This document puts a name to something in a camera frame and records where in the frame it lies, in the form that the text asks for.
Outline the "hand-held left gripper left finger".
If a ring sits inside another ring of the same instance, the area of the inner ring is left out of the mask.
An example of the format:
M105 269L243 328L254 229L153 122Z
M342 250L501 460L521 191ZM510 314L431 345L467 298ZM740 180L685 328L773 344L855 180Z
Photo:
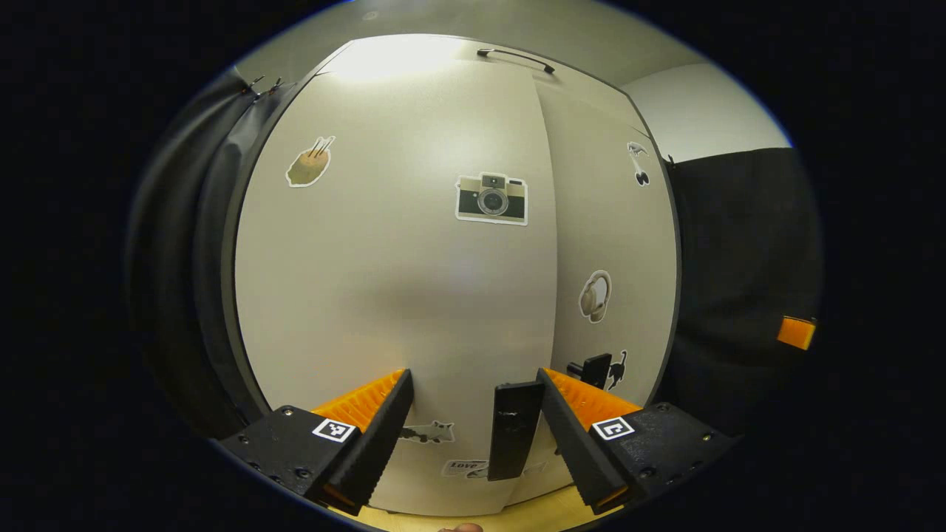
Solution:
M413 398L412 373L401 368L313 410L281 406L220 445L280 487L358 516L381 481Z

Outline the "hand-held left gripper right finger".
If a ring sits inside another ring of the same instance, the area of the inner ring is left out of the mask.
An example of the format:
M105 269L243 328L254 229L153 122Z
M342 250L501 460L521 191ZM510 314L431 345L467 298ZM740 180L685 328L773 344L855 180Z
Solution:
M673 491L736 444L669 402L641 407L551 368L540 368L537 381L555 445L596 515Z

